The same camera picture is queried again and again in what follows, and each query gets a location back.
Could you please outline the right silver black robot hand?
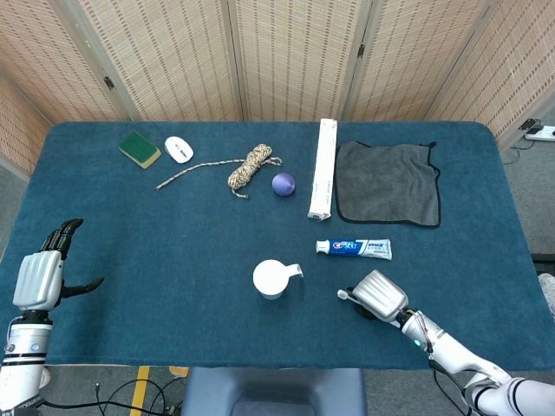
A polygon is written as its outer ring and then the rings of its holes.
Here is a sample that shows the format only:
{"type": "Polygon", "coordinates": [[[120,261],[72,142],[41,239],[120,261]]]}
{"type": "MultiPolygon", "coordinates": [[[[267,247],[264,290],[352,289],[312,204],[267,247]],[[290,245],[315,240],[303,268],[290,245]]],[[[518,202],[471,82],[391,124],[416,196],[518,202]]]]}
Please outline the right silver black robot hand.
{"type": "Polygon", "coordinates": [[[353,289],[353,297],[382,322],[395,322],[408,306],[408,295],[379,270],[372,270],[353,289]]]}

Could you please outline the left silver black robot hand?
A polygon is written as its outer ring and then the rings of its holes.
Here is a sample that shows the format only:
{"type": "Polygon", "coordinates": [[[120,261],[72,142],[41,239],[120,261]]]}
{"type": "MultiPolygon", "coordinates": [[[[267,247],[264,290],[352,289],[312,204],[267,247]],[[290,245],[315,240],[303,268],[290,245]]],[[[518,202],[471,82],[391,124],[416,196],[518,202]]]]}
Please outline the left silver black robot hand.
{"type": "Polygon", "coordinates": [[[82,223],[82,218],[63,222],[46,237],[38,252],[23,258],[13,295],[13,304],[21,311],[50,312],[62,299],[85,295],[104,282],[103,277],[85,285],[67,286],[64,282],[64,264],[73,235],[82,223]]]}

